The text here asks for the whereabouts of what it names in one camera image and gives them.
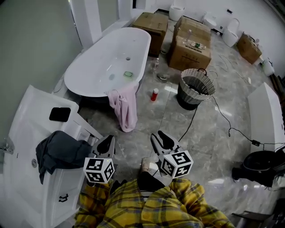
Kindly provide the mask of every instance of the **bathtub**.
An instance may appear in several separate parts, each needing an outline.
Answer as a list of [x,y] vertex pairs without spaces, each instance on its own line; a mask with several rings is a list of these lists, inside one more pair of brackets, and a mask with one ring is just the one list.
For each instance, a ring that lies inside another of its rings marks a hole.
[[[64,75],[66,87],[81,96],[100,98],[132,81],[139,83],[150,43],[151,36],[138,28],[109,33],[68,67]],[[132,77],[124,76],[126,71],[133,73]]]

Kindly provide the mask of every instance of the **bathroom vanity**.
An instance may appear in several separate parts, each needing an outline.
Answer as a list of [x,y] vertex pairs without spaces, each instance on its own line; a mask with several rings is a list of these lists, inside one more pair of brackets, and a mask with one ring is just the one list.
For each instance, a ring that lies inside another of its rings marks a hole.
[[[49,120],[54,107],[71,109],[67,122]],[[56,169],[52,175],[46,172],[41,184],[36,157],[36,146],[56,130],[90,145],[102,137],[77,113],[78,108],[72,101],[31,85],[25,92],[9,132],[13,154],[4,157],[4,226],[54,228],[79,209],[83,168]]]

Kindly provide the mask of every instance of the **cabinet handle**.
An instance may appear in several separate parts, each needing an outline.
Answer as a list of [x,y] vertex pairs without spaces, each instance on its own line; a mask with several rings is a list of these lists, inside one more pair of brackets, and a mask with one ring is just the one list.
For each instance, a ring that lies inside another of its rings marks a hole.
[[64,196],[64,197],[60,196],[60,197],[59,197],[59,199],[60,199],[59,202],[62,202],[62,203],[63,203],[63,202],[65,202],[65,201],[67,201],[67,197],[68,197],[68,194],[66,194],[66,196]]

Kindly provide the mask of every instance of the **green soap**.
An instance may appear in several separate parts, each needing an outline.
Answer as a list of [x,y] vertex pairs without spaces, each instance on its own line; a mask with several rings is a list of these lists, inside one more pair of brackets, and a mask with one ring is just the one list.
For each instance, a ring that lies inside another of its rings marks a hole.
[[133,73],[132,73],[132,72],[129,72],[129,71],[126,71],[126,72],[124,73],[124,76],[132,77],[132,76],[133,76]]

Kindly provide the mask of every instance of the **marble floor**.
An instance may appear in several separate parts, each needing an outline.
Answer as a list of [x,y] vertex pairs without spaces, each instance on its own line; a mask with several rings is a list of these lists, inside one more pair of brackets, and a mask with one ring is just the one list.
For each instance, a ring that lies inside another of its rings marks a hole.
[[[173,28],[174,22],[170,21],[163,49],[169,48]],[[271,83],[259,66],[249,64],[236,48],[226,46],[221,36],[215,33],[212,33],[211,49],[212,61],[207,71],[214,80],[214,97],[232,126],[250,137],[247,96],[261,83]],[[80,112],[102,135],[115,135],[114,163],[118,164],[118,168],[114,178],[119,181],[135,179],[142,158],[154,155],[151,133],[163,130],[179,139],[194,114],[194,111],[181,108],[176,100],[180,71],[169,68],[165,56],[161,54],[158,71],[170,75],[168,81],[161,81],[153,74],[154,62],[155,58],[148,57],[142,86],[137,94],[138,122],[135,130],[122,132],[109,106],[83,107]],[[154,88],[159,89],[159,94],[157,100],[152,102],[150,97]],[[250,142],[236,131],[231,131],[229,137],[228,129],[228,122],[217,111],[213,99],[199,105],[192,126],[181,140],[181,145],[189,150],[194,160],[186,178],[202,184],[207,202],[226,215],[244,210],[270,213],[278,192],[265,190],[260,184],[246,179],[233,182],[231,169],[249,154]]]

